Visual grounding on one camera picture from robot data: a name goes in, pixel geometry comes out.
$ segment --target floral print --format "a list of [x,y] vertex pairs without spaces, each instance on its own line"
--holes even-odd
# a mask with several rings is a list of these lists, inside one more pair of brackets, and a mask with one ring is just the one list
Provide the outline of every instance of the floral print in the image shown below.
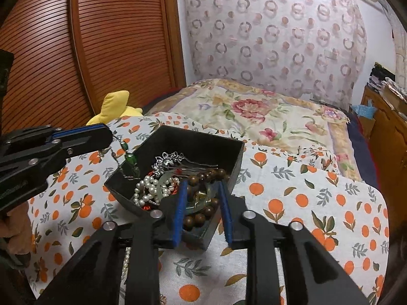
[[207,127],[229,129],[290,153],[311,144],[327,147],[335,155],[347,155],[339,164],[340,173],[361,181],[347,135],[349,120],[339,110],[232,80],[210,79],[182,89],[147,114],[160,111],[181,113]]
[[[376,304],[389,247],[386,205],[376,189],[332,173],[336,159],[329,150],[314,144],[288,153],[230,130],[208,128],[176,113],[130,117],[125,123],[118,119],[108,126],[131,150],[163,124],[241,139],[245,150],[233,194],[244,196],[248,208],[270,222],[302,222],[362,289],[371,305]],[[112,147],[118,150],[117,140]],[[123,155],[119,157],[120,162],[123,159]],[[330,160],[325,171],[322,159]],[[29,201],[35,251],[26,275],[36,297],[105,221],[123,224],[134,219],[103,185],[116,168],[108,152],[73,157],[62,171],[49,177],[50,187]],[[242,304],[246,260],[246,251],[227,247],[220,223],[207,251],[197,251],[184,243],[177,250],[159,251],[160,291],[169,304],[224,304],[226,298],[228,304]],[[282,270],[279,275],[280,301],[286,303]],[[125,288],[122,283],[120,305],[124,304]]]

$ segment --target wooden dresser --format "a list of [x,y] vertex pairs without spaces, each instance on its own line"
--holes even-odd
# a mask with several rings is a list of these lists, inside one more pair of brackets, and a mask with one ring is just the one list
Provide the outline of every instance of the wooden dresser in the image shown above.
[[369,139],[370,150],[387,205],[389,228],[394,232],[407,220],[407,123],[380,94],[366,86],[362,104],[367,105],[369,99],[377,108]]

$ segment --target yellow plush toy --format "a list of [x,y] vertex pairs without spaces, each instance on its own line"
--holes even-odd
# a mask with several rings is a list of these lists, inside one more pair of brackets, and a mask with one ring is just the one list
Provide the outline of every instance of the yellow plush toy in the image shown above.
[[126,106],[129,95],[130,93],[126,90],[107,94],[103,100],[100,113],[88,121],[86,125],[107,124],[113,119],[123,116],[143,116],[141,108]]

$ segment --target open jewelry box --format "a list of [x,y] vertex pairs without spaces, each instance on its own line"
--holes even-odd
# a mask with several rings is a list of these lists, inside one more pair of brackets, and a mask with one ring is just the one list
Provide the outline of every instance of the open jewelry box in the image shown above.
[[[243,149],[244,143],[242,141],[163,125],[133,151],[140,170],[140,179],[129,180],[117,169],[106,180],[105,186],[125,209],[138,217],[142,217],[148,212],[136,206],[132,198],[136,185],[153,170],[152,165],[156,163],[156,157],[162,156],[165,152],[169,154],[177,152],[182,153],[189,161],[199,164],[218,165],[220,169],[226,171],[229,178],[227,182],[228,190],[231,193],[241,168]],[[121,164],[121,168],[126,175],[131,173],[130,165],[126,162]],[[217,207],[215,213],[202,226],[194,226],[190,230],[184,229],[182,240],[206,250],[220,217],[220,208]]]

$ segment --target metal bolt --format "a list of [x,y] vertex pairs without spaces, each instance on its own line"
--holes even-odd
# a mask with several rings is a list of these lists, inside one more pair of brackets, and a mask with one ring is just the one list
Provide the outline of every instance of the metal bolt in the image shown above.
[[293,221],[290,223],[290,227],[295,231],[300,231],[304,226],[299,221]]
[[245,217],[246,219],[254,219],[256,217],[256,213],[253,211],[245,211],[243,212],[243,217]]
[[105,231],[112,231],[113,229],[115,229],[116,228],[116,223],[114,222],[114,221],[106,221],[104,224],[103,224],[103,229],[105,230]]
[[34,164],[36,164],[36,163],[38,163],[38,158],[33,158],[33,159],[30,159],[30,160],[28,161],[28,165],[34,165]]
[[158,219],[162,217],[162,211],[160,210],[153,210],[150,212],[150,217],[154,218],[154,219]]

